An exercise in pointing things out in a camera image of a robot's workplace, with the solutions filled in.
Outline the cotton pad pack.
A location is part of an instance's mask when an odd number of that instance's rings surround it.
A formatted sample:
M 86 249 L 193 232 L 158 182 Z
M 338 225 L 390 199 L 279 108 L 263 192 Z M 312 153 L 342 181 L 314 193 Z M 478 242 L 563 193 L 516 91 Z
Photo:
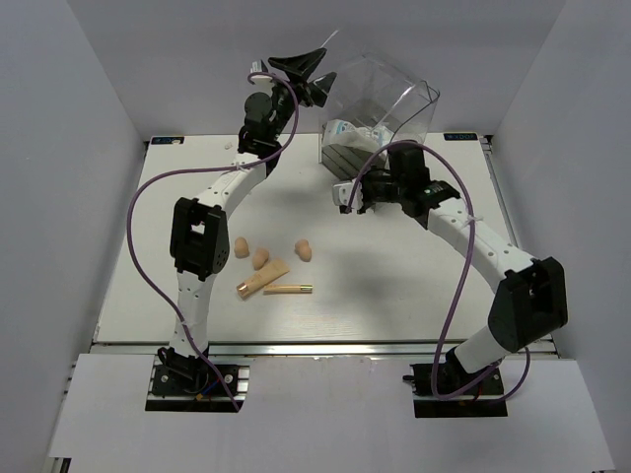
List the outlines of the cotton pad pack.
M 359 127 L 353 125 L 349 121 L 341 119 L 329 120 L 324 127 L 322 145 L 324 147 L 339 145 L 360 149 L 356 147 L 358 136 L 355 130 L 357 128 Z
M 359 127 L 355 132 L 358 136 L 356 147 L 368 152 L 374 152 L 387 145 L 393 137 L 393 133 L 383 126 L 374 128 Z

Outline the clear acrylic organizer box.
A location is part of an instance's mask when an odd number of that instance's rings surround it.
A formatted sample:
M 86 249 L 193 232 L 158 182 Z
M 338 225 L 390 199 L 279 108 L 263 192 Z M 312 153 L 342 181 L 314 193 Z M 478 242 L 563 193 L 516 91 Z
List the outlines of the clear acrylic organizer box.
M 322 145 L 325 124 L 341 119 L 357 127 L 387 127 L 400 140 L 423 142 L 440 91 L 400 61 L 344 30 L 322 44 L 322 65 L 337 73 L 319 114 L 319 163 L 339 180 L 354 178 L 373 152 Z

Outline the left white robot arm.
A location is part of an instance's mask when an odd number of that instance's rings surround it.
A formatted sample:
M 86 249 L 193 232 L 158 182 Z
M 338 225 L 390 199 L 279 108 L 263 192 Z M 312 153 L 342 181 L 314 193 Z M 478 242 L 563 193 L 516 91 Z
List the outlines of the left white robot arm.
M 296 110 L 301 105 L 325 105 L 336 74 L 329 72 L 315 79 L 311 74 L 326 52 L 320 47 L 300 55 L 269 58 L 268 66 L 284 73 L 286 82 L 267 77 L 264 64 L 253 70 L 250 80 L 261 79 L 268 89 L 245 100 L 235 168 L 220 174 L 196 197 L 182 197 L 175 203 L 170 254 L 175 261 L 179 315 L 168 356 L 190 358 L 175 368 L 175 382 L 185 392 L 199 392 L 208 381 L 208 369 L 195 360 L 199 353 L 208 352 L 212 287 L 229 259 L 228 220 L 277 166 L 281 154 L 278 137 Z

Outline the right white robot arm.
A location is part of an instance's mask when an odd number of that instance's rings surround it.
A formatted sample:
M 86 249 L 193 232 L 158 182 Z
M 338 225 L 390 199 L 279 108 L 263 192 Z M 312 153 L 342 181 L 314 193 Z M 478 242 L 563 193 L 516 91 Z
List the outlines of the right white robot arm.
M 397 142 L 384 149 L 385 169 L 364 164 L 358 175 L 334 185 L 332 199 L 343 213 L 366 212 L 394 203 L 423 229 L 441 238 L 475 270 L 494 299 L 486 324 L 446 357 L 445 379 L 454 391 L 477 385 L 481 372 L 568 322 L 565 273 L 553 257 L 538 259 L 493 231 L 472 209 L 463 182 L 431 177 L 429 148 Z

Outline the beige makeup sponge right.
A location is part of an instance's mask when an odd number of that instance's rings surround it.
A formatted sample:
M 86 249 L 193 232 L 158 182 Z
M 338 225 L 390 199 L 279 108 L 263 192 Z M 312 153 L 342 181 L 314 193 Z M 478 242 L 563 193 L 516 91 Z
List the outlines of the beige makeup sponge right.
M 304 262 L 310 262 L 313 257 L 313 251 L 310 243 L 306 239 L 300 239 L 295 243 L 295 252 Z

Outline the beige makeup sponge middle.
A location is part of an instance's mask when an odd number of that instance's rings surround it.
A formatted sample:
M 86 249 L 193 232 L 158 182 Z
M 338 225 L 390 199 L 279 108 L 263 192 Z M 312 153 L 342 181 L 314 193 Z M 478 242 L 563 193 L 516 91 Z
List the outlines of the beige makeup sponge middle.
M 255 271 L 261 269 L 269 259 L 269 251 L 264 247 L 258 247 L 252 257 L 252 267 Z

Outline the beige makeup sponge upright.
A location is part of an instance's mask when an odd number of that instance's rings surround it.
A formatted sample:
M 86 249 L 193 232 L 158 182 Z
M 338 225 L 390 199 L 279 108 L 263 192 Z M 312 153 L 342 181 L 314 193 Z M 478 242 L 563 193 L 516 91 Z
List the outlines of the beige makeup sponge upright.
M 239 236 L 236 238 L 234 243 L 234 254 L 239 259 L 249 256 L 249 246 L 244 237 Z

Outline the beige foundation tube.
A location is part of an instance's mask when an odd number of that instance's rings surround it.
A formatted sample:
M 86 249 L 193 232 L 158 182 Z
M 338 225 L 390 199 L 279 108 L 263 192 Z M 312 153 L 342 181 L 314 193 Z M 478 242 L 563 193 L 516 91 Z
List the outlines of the beige foundation tube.
M 264 286 L 290 272 L 290 267 L 282 259 L 273 259 L 257 270 L 252 276 L 237 286 L 237 294 L 245 300 Z

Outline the gold slim concealer stick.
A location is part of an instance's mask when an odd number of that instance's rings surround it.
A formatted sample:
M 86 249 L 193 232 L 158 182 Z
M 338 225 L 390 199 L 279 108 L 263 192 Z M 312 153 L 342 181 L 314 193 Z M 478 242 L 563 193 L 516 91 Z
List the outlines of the gold slim concealer stick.
M 309 284 L 270 284 L 264 287 L 265 295 L 311 294 L 314 287 Z

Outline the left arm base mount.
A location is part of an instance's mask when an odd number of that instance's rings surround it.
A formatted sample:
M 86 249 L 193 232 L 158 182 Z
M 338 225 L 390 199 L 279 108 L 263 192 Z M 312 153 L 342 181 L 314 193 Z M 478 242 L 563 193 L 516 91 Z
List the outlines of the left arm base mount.
M 237 413 L 245 401 L 245 366 L 218 364 L 159 348 L 145 402 L 147 412 Z

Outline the aluminium table front rail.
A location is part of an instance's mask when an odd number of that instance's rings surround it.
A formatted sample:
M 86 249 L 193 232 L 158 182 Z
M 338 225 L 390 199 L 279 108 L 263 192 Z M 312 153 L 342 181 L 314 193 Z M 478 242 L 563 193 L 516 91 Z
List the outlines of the aluminium table front rail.
M 91 354 L 150 355 L 156 354 L 161 343 L 96 343 Z M 436 351 L 435 343 L 211 343 L 209 354 L 213 357 L 258 357 L 258 356 L 430 356 Z M 536 357 L 558 358 L 558 352 L 551 339 L 534 342 L 529 351 Z

